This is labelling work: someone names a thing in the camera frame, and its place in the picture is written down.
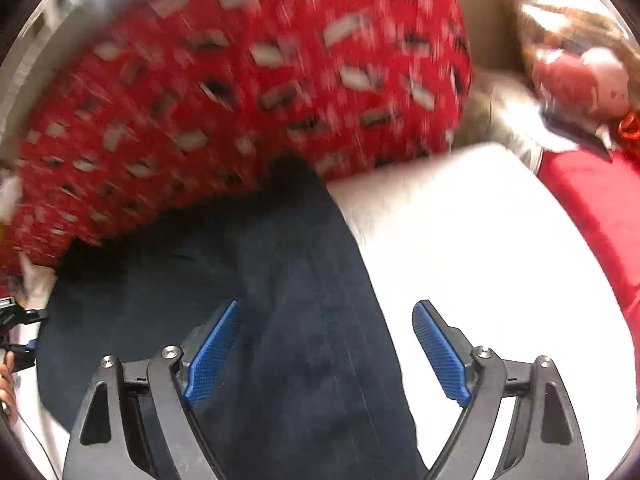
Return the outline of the person's bare hand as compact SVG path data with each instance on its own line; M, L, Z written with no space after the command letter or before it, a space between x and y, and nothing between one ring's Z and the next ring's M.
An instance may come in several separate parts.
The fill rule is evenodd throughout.
M0 364L0 396L10 426L14 426L18 419L15 380L13 377L14 365L14 353L11 351L6 352L6 356L1 360Z

